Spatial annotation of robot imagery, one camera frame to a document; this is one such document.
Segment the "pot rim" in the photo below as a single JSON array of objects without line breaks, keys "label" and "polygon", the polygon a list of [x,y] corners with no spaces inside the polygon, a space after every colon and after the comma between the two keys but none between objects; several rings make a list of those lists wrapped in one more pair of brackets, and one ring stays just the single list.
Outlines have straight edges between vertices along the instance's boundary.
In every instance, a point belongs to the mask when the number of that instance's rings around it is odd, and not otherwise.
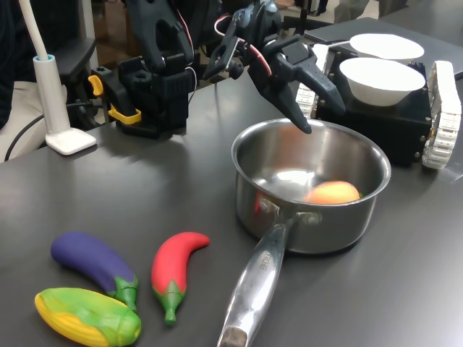
[{"label": "pot rim", "polygon": [[346,133],[356,137],[357,139],[365,142],[366,144],[370,145],[372,150],[374,152],[376,152],[377,155],[380,157],[381,162],[383,163],[383,167],[384,167],[383,181],[378,186],[378,188],[376,188],[375,191],[370,193],[369,195],[366,195],[363,198],[352,201],[352,202],[345,202],[345,203],[342,203],[342,204],[325,205],[325,204],[311,204],[309,202],[303,202],[301,200],[284,199],[284,198],[274,194],[273,192],[259,186],[257,183],[255,183],[248,175],[246,175],[244,173],[244,171],[241,169],[241,166],[238,163],[238,158],[237,158],[238,148],[243,143],[243,141],[245,141],[249,136],[251,136],[251,134],[256,133],[260,128],[266,127],[269,124],[292,124],[291,121],[289,119],[287,119],[287,118],[273,119],[273,120],[270,120],[270,121],[262,121],[260,123],[252,125],[251,127],[248,127],[247,129],[243,130],[237,136],[237,138],[233,141],[233,144],[231,145],[231,158],[233,159],[233,164],[234,164],[235,168],[237,169],[237,171],[239,172],[239,174],[241,176],[243,176],[246,179],[246,181],[248,181],[251,185],[253,185],[257,190],[259,190],[261,192],[265,192],[267,195],[269,195],[271,197],[274,197],[274,198],[276,198],[278,200],[282,200],[284,202],[290,202],[290,203],[293,203],[293,204],[304,205],[304,206],[340,207],[340,206],[356,205],[356,204],[360,204],[361,202],[364,202],[364,201],[367,201],[369,199],[374,198],[384,188],[386,188],[386,186],[389,183],[389,180],[391,179],[391,163],[389,163],[388,157],[386,156],[386,154],[384,154],[383,150],[380,149],[377,144],[375,144],[372,140],[370,140],[366,136],[364,136],[364,135],[362,135],[362,134],[360,134],[360,133],[358,133],[358,132],[356,132],[356,131],[354,131],[354,130],[352,130],[350,128],[343,127],[342,125],[339,125],[339,124],[331,123],[329,121],[318,121],[318,120],[314,120],[314,119],[308,119],[307,121],[308,121],[308,123],[310,124],[311,127],[331,127],[331,128],[335,128],[335,129],[341,130],[343,132],[346,132]]}]

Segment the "stainless steel saucepan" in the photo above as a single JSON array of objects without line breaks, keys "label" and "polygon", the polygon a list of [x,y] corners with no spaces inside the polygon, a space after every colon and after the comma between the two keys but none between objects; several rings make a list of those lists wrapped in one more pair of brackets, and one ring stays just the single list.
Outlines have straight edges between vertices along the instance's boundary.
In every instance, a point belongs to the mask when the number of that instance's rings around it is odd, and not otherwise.
[{"label": "stainless steel saucepan", "polygon": [[[309,122],[309,135],[279,119],[256,124],[234,141],[237,217],[261,240],[234,289],[218,347],[249,346],[270,304],[285,249],[324,254],[353,245],[391,177],[388,158],[368,138],[336,124]],[[324,181],[348,181],[363,198],[339,205],[303,202]]]}]

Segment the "gray table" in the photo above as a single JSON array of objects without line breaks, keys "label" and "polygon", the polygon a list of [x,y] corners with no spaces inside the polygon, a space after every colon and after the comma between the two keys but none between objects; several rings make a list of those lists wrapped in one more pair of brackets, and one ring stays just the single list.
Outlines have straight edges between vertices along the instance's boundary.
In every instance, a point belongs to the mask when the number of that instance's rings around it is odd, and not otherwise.
[{"label": "gray table", "polygon": [[[230,147],[246,127],[280,116],[247,76],[199,90],[190,112],[184,137],[154,142],[107,126],[92,132],[96,150],[65,158],[42,149],[0,165],[2,346],[74,346],[33,305],[45,288],[99,290],[51,259],[53,239],[71,230],[105,240],[139,276],[137,347],[216,345],[255,246],[235,220]],[[461,163],[460,140],[437,174],[393,168],[356,247],[333,257],[288,254],[253,347],[462,346]],[[211,245],[192,256],[178,324],[167,328],[150,267],[181,231],[205,233]]]},{"label": "gray table", "polygon": [[381,18],[382,22],[463,47],[463,1],[409,1],[410,6]]}]

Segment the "orange fruit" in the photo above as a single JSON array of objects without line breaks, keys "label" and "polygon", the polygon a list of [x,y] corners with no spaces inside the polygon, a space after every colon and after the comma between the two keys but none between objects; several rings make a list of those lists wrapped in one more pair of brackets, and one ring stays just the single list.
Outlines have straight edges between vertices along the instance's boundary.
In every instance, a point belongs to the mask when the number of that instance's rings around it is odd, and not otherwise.
[{"label": "orange fruit", "polygon": [[304,197],[305,202],[310,204],[344,204],[360,199],[360,194],[349,182],[331,181],[317,185],[308,196]]}]

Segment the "red pepper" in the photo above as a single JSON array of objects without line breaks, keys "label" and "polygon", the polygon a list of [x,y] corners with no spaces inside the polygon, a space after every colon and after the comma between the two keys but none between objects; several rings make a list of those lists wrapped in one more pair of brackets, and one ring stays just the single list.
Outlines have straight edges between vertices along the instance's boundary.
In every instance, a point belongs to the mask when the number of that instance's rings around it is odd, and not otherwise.
[{"label": "red pepper", "polygon": [[151,284],[166,310],[166,324],[175,324],[175,310],[187,290],[187,263],[190,254],[209,245],[209,241],[205,235],[186,232],[172,236],[159,247],[151,268]]}]

